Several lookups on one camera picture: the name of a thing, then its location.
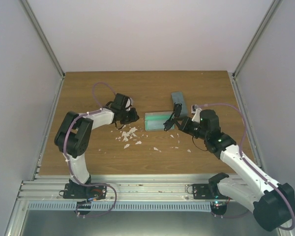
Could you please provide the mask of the grey glasses case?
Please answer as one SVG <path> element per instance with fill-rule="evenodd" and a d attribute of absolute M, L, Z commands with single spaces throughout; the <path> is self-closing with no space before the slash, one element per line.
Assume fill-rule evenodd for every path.
<path fill-rule="evenodd" d="M 163 131 L 164 123 L 170 118 L 172 112 L 145 113 L 145 131 Z"/>

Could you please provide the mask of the blue green glasses case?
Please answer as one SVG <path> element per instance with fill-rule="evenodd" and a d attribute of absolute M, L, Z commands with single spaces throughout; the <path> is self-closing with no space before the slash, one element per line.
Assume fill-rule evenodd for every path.
<path fill-rule="evenodd" d="M 188 109 L 181 91 L 171 93 L 171 97 L 174 103 L 175 115 L 179 117 L 188 116 Z"/>

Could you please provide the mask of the dark lens sunglasses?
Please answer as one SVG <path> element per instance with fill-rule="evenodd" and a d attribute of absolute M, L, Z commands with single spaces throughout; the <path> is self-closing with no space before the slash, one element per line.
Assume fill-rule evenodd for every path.
<path fill-rule="evenodd" d="M 179 116 L 181 114 L 181 110 L 182 110 L 182 104 L 181 103 L 175 103 L 172 114 L 170 115 L 170 117 L 168 119 L 179 118 Z"/>

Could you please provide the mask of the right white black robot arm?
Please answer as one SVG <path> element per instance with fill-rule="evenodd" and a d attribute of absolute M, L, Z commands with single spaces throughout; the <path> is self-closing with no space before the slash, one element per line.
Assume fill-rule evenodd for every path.
<path fill-rule="evenodd" d="M 181 104 L 176 103 L 170 118 L 164 123 L 168 131 L 173 125 L 192 138 L 202 139 L 207 151 L 227 164 L 245 182 L 236 183 L 229 175 L 219 173 L 209 179 L 208 194 L 213 199 L 222 196 L 235 200 L 249 210 L 266 231 L 295 228 L 295 191 L 280 184 L 261 170 L 242 151 L 241 145 L 222 132 L 214 110 L 197 108 L 192 118 L 182 117 Z"/>

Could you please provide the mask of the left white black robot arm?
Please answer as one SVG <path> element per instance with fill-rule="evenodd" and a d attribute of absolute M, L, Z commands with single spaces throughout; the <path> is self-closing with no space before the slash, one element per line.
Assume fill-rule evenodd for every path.
<path fill-rule="evenodd" d="M 81 114 L 70 111 L 65 115 L 54 139 L 70 172 L 69 184 L 63 194 L 65 197 L 85 199 L 91 194 L 91 177 L 86 166 L 85 152 L 92 130 L 117 122 L 126 125 L 138 119 L 133 100 L 120 93 L 98 110 Z"/>

